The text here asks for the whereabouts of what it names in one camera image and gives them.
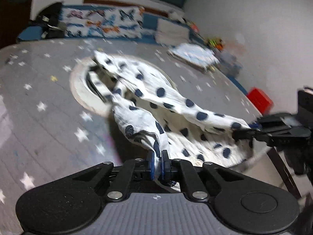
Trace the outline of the white navy polka-dot pants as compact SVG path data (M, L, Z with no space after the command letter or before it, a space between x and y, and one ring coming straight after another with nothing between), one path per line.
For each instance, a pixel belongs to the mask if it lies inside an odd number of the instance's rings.
M229 168L253 156L251 141L232 137L235 130L248 128L244 120L199 107L141 61L96 51L94 62L106 79L91 72L91 82L111 103L120 131L130 142L152 151L156 163L164 150L171 159L185 159L198 167L213 162Z

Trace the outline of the red box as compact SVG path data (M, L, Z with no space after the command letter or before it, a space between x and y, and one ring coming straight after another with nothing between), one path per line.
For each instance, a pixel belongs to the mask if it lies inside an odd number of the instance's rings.
M259 88L252 88L248 92L247 98L262 115L268 114L274 106L269 96Z

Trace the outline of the folded striped blue blanket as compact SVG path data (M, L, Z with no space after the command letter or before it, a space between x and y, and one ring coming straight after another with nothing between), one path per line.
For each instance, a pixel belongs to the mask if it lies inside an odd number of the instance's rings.
M211 66L220 63L212 50L193 43L181 43L180 45L169 48L167 53L202 72L207 72Z

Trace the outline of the colourful toy pile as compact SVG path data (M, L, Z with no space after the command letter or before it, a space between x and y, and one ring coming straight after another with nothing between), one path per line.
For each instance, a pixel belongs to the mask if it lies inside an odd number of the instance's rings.
M211 49L217 49L220 52L224 49L223 40L220 38L207 38L205 44Z

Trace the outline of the grey star-patterned table cover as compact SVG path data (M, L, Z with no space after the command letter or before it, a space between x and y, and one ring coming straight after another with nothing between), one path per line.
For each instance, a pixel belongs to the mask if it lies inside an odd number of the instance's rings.
M244 119L259 116L220 72L203 74L167 54L166 47L135 41L56 39L1 50L1 234L20 234L15 204L35 186L104 161L143 158L112 118L85 109L73 97L74 67L95 50L132 55L163 70L178 91L203 109Z

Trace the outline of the grey cushion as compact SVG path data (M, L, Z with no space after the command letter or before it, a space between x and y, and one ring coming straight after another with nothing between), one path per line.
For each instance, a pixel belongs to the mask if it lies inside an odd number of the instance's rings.
M158 19L155 40L158 44L171 46L189 43L189 29L168 20Z

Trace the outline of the butterfly print pillow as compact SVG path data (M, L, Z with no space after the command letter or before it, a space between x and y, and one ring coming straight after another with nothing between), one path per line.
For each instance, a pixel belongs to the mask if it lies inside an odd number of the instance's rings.
M65 7L59 20L66 25L65 36L140 39L145 8L92 7L75 9Z

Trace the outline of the black bag on bench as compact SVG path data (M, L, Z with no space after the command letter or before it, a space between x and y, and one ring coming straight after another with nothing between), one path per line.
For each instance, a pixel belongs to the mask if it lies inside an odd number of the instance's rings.
M66 25L59 21L63 2L55 2L43 8L29 26L39 27L41 39L59 39L65 37Z

